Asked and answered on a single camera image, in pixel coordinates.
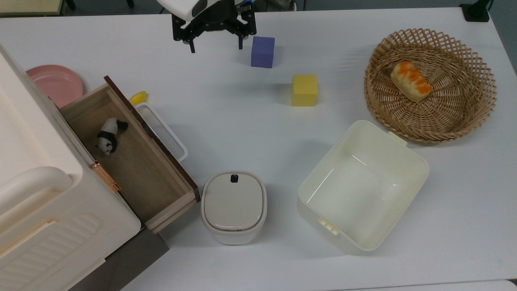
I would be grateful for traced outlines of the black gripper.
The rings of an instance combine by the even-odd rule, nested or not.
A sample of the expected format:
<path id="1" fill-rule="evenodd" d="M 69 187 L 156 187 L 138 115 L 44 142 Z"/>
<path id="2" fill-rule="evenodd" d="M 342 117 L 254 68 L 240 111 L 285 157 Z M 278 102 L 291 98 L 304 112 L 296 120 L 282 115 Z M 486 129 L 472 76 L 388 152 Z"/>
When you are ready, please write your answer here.
<path id="1" fill-rule="evenodd" d="M 193 40 L 196 34 L 226 30 L 238 36 L 239 50 L 243 48 L 244 39 L 256 35 L 254 11 L 244 11 L 238 19 L 233 0 L 199 0 L 192 9 L 193 19 L 188 22 L 172 15 L 172 31 L 175 41 L 182 41 L 195 53 Z"/>

